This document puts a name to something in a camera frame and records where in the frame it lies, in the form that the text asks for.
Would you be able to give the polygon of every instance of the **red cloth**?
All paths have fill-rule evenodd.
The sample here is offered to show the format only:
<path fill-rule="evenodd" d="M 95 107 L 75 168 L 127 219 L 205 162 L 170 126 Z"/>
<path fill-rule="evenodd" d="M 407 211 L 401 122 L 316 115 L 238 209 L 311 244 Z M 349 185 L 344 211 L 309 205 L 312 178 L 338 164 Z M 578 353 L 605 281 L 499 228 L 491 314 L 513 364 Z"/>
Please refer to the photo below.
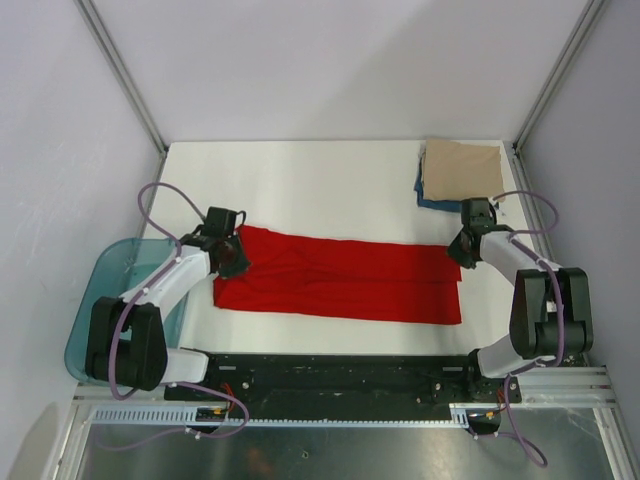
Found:
<path fill-rule="evenodd" d="M 214 281 L 214 304 L 252 312 L 395 322 L 461 323 L 460 267 L 434 245 L 284 235 L 243 226 L 251 261 L 239 277 Z"/>

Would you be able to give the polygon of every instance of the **robotic arm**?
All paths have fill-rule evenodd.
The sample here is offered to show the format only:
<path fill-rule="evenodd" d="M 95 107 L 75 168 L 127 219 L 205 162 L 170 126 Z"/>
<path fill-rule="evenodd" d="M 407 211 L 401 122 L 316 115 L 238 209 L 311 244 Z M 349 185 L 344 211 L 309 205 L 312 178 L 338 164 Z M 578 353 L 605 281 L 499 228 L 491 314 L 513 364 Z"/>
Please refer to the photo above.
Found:
<path fill-rule="evenodd" d="M 125 307 L 133 302 L 123 328 L 129 337 L 118 340 L 117 383 L 153 390 L 159 384 L 202 381 L 209 357 L 193 350 L 167 348 L 163 322 L 199 281 L 211 274 L 234 277 L 249 268 L 250 263 L 236 233 L 238 215 L 245 214 L 209 208 L 204 223 L 180 239 L 179 259 L 170 258 L 120 297 L 102 297 L 94 304 L 85 361 L 87 374 L 108 380 L 115 327 Z M 160 278 L 146 288 L 149 279 L 158 275 Z"/>
<path fill-rule="evenodd" d="M 551 358 L 558 351 L 558 312 L 550 273 L 558 279 L 564 304 L 564 353 L 587 352 L 593 345 L 591 303 L 586 273 L 563 268 L 512 239 L 513 230 L 498 225 L 486 198 L 462 202 L 462 230 L 448 254 L 463 268 L 485 261 L 514 286 L 509 335 L 477 351 L 480 373 L 504 378 L 532 362 Z"/>

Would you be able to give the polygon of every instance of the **stack of folded cloth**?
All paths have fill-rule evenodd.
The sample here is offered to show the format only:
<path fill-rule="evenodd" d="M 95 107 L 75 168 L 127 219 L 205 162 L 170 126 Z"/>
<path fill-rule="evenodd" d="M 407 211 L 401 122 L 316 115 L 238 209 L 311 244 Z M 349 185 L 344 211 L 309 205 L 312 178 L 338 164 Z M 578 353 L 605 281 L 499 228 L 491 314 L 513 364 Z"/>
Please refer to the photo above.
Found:
<path fill-rule="evenodd" d="M 460 201 L 504 193 L 500 147 L 429 139 L 414 185 L 418 206 L 459 212 Z"/>

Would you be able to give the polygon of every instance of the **blue cloth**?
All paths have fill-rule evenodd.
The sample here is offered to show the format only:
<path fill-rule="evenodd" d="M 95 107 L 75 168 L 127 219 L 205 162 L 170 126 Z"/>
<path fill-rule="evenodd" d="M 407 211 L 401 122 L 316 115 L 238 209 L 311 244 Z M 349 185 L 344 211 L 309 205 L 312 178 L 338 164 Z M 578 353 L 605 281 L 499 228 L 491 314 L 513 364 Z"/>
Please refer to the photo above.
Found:
<path fill-rule="evenodd" d="M 460 202 L 454 200 L 426 200 L 422 190 L 422 162 L 418 162 L 418 177 L 413 189 L 418 193 L 418 206 L 440 210 L 443 212 L 460 213 Z"/>

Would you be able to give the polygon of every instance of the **folded beige cloth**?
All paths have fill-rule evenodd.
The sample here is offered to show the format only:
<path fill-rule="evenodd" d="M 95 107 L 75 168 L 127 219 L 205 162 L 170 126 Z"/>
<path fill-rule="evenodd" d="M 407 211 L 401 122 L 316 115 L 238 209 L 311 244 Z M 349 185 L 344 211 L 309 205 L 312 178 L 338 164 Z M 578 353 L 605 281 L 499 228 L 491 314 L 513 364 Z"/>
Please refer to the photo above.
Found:
<path fill-rule="evenodd" d="M 425 200 L 464 200 L 504 193 L 500 147 L 429 139 L 422 157 Z"/>

